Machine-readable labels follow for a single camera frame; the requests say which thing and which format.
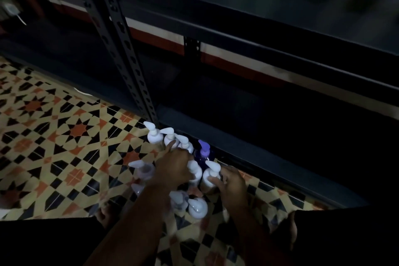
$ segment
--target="person's left hand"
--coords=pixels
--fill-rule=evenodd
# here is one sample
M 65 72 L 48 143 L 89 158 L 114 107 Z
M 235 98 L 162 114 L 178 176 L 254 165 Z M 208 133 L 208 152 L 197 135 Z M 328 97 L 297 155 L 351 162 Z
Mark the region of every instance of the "person's left hand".
M 187 167 L 189 160 L 194 157 L 187 149 L 176 148 L 170 151 L 176 140 L 171 141 L 162 158 L 158 159 L 154 176 L 147 185 L 162 185 L 169 191 L 176 190 L 180 184 L 186 183 L 194 178 Z

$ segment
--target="geometric pattern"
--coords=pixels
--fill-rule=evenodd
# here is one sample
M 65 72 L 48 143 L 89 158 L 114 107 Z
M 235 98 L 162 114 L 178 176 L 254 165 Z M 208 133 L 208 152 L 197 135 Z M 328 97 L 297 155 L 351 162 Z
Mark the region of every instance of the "geometric pattern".
M 106 201 L 126 212 L 137 178 L 127 166 L 161 156 L 143 119 L 0 59 L 0 218 L 89 217 Z M 292 210 L 327 207 L 241 172 L 252 212 L 273 230 Z M 190 195 L 203 196 L 197 189 Z M 202 220 L 165 218 L 156 264 L 243 265 L 218 193 L 204 196 Z

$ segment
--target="purple pump head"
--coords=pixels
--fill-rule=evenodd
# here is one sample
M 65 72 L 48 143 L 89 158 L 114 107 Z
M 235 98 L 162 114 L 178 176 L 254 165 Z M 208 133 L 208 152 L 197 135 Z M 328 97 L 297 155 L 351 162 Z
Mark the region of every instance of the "purple pump head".
M 201 144 L 201 147 L 202 147 L 201 151 L 200 151 L 201 157 L 208 158 L 209 157 L 209 149 L 211 148 L 211 146 L 202 140 L 198 140 L 198 142 Z

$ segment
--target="hand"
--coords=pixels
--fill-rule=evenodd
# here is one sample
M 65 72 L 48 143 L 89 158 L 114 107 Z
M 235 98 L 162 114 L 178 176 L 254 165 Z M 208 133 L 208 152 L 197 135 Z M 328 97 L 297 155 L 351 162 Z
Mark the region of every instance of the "hand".
M 232 214 L 243 208 L 248 208 L 247 185 L 237 168 L 223 166 L 220 170 L 223 181 L 216 177 L 208 177 L 208 180 L 215 184 L 220 190 L 222 203 L 227 211 Z
M 180 184 L 192 180 L 193 174 L 187 167 L 187 162 L 194 159 L 187 149 L 176 148 L 170 151 L 176 140 L 171 141 L 162 158 L 156 162 L 154 176 L 148 181 L 148 185 L 162 185 L 168 191 L 176 190 Z

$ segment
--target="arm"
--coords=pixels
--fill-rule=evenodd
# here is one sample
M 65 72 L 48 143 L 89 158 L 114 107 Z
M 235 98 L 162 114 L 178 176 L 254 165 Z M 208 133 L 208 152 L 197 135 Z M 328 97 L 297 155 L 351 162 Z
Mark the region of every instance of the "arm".
M 141 265 L 156 250 L 162 234 L 163 213 L 170 203 L 169 193 L 192 179 L 187 150 L 170 152 L 174 141 L 158 160 L 154 177 L 148 181 L 134 206 L 98 245 L 85 266 Z
M 269 235 L 252 216 L 247 201 L 247 186 L 236 168 L 222 167 L 221 180 L 209 177 L 208 180 L 220 189 L 222 204 L 230 213 L 243 247 L 245 264 L 251 265 L 291 265 L 292 262 L 274 243 Z

